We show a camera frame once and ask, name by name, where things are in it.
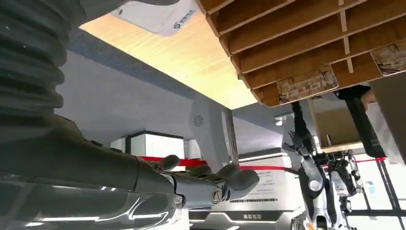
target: white wall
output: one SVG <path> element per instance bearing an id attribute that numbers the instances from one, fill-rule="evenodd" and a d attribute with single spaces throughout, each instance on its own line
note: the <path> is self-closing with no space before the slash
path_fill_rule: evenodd
<path id="1" fill-rule="evenodd" d="M 145 153 L 147 157 L 176 155 L 180 159 L 185 158 L 183 139 L 151 134 L 145 134 L 143 136 L 145 136 Z"/>
<path id="2" fill-rule="evenodd" d="M 200 153 L 200 147 L 197 144 L 197 141 L 192 139 L 192 140 L 186 140 L 184 143 L 184 149 L 185 149 L 185 158 L 187 159 L 201 159 L 202 155 Z"/>
<path id="3" fill-rule="evenodd" d="M 145 135 L 131 138 L 131 155 L 144 157 L 147 155 Z"/>
<path id="4" fill-rule="evenodd" d="M 110 148 L 115 148 L 125 152 L 125 138 L 121 138 L 110 143 Z"/>

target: circular logo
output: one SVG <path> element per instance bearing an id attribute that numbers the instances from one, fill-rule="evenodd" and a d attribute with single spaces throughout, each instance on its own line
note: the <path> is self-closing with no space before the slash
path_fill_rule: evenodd
<path id="1" fill-rule="evenodd" d="M 213 192 L 212 192 L 212 202 L 213 204 L 218 204 L 221 201 L 221 198 L 223 197 L 223 193 L 221 192 L 220 188 L 216 188 Z"/>

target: display board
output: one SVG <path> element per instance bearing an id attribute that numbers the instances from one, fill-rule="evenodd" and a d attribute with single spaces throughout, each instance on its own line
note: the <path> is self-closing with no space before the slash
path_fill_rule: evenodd
<path id="1" fill-rule="evenodd" d="M 241 163 L 241 166 L 253 165 L 291 167 L 291 161 L 284 154 L 274 158 Z M 261 170 L 257 173 L 260 181 L 250 193 L 241 199 L 218 204 L 212 207 L 212 211 L 295 210 L 303 205 L 299 180 L 295 179 L 295 175 L 273 170 Z"/>

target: window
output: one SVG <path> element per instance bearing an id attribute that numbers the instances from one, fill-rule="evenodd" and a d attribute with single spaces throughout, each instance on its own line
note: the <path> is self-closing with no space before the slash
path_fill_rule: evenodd
<path id="1" fill-rule="evenodd" d="M 348 198 L 348 200 L 351 201 L 352 210 L 366 210 L 368 208 L 363 194 L 356 194 Z"/>
<path id="2" fill-rule="evenodd" d="M 393 164 L 389 160 L 385 160 L 386 169 L 394 187 L 399 206 L 401 209 L 406 209 L 406 186 L 405 175 L 406 167 L 401 164 Z"/>
<path id="3" fill-rule="evenodd" d="M 402 230 L 398 217 L 366 217 L 366 216 L 349 216 L 348 224 L 359 230 L 366 229 L 388 229 Z"/>
<path id="4" fill-rule="evenodd" d="M 356 155 L 355 158 L 357 161 L 373 160 L 373 158 L 366 154 Z M 358 169 L 360 170 L 361 179 L 364 184 L 365 193 L 371 209 L 392 209 L 388 193 L 385 189 L 385 185 L 376 162 L 360 162 L 358 163 Z"/>

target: wooden grid structure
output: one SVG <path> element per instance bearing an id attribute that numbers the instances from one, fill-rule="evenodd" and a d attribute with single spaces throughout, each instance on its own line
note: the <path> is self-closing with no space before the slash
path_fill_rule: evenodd
<path id="1" fill-rule="evenodd" d="M 277 82 L 330 65 L 338 88 L 380 78 L 371 51 L 406 38 L 406 0 L 197 0 L 238 78 L 267 106 Z"/>

